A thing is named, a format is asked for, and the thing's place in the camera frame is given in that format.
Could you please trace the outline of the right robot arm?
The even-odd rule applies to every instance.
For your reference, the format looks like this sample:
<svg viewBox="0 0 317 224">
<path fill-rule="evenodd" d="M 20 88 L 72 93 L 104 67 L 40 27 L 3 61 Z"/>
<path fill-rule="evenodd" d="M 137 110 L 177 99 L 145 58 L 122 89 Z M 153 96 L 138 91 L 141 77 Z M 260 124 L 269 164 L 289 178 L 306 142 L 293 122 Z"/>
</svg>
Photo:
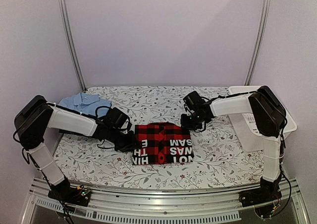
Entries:
<svg viewBox="0 0 317 224">
<path fill-rule="evenodd" d="M 181 126 L 203 132 L 207 124 L 218 116 L 251 113 L 264 146 L 264 168 L 261 177 L 261 188 L 256 192 L 260 202 L 267 202 L 275 195 L 275 187 L 282 177 L 281 162 L 284 149 L 283 131 L 288 120 L 286 109 L 266 85 L 250 92 L 217 96 L 210 100 L 202 97 L 197 91 L 183 98 L 184 108 L 189 115 L 181 115 Z"/>
</svg>

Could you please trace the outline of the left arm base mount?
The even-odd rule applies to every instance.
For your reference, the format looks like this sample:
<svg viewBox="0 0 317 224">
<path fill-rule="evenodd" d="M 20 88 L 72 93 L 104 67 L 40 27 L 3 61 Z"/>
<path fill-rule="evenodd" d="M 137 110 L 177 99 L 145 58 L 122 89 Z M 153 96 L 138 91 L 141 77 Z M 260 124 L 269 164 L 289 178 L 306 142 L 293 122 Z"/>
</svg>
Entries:
<svg viewBox="0 0 317 224">
<path fill-rule="evenodd" d="M 87 207 L 91 199 L 91 189 L 83 185 L 72 187 L 69 183 L 53 185 L 48 197 L 64 203 Z"/>
</svg>

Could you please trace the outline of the red black plaid shirt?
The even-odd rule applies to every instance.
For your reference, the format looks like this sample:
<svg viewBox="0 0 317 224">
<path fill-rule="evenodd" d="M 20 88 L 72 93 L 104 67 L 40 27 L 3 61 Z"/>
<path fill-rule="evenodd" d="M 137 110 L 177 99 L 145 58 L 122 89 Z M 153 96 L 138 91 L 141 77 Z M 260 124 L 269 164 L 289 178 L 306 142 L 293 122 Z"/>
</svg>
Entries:
<svg viewBox="0 0 317 224">
<path fill-rule="evenodd" d="M 133 151 L 133 165 L 191 163 L 194 159 L 190 131 L 170 122 L 136 125 L 139 147 Z"/>
</svg>

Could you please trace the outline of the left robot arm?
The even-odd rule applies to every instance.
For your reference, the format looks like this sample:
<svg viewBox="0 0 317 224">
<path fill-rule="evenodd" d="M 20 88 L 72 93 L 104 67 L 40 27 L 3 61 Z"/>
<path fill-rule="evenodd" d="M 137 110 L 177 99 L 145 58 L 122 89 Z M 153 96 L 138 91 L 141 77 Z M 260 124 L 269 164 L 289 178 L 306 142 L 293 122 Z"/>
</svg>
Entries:
<svg viewBox="0 0 317 224">
<path fill-rule="evenodd" d="M 46 139 L 63 132 L 113 144 L 115 151 L 131 152 L 138 148 L 129 115 L 109 105 L 98 105 L 91 112 L 50 103 L 42 95 L 33 97 L 14 118 L 12 138 L 27 153 L 43 178 L 62 201 L 70 201 L 73 189 L 67 176 L 55 162 Z"/>
</svg>

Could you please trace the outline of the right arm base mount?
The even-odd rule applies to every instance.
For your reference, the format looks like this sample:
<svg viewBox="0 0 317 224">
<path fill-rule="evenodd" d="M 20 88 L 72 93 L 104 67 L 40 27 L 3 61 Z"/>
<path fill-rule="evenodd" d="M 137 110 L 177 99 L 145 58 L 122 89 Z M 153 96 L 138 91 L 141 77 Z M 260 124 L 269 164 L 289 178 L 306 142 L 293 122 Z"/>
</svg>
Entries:
<svg viewBox="0 0 317 224">
<path fill-rule="evenodd" d="M 281 197 L 279 186 L 264 185 L 259 188 L 241 191 L 238 200 L 243 207 L 248 207 L 277 200 Z"/>
</svg>

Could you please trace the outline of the light blue shirt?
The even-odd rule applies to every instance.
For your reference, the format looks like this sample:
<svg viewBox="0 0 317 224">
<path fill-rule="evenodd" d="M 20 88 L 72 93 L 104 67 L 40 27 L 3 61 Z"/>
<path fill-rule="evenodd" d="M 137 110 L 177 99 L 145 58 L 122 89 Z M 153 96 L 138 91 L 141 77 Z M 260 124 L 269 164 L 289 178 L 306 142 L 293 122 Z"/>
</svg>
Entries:
<svg viewBox="0 0 317 224">
<path fill-rule="evenodd" d="M 102 99 L 98 94 L 80 92 L 63 98 L 58 105 L 84 114 L 101 117 L 107 114 L 112 102 Z"/>
</svg>

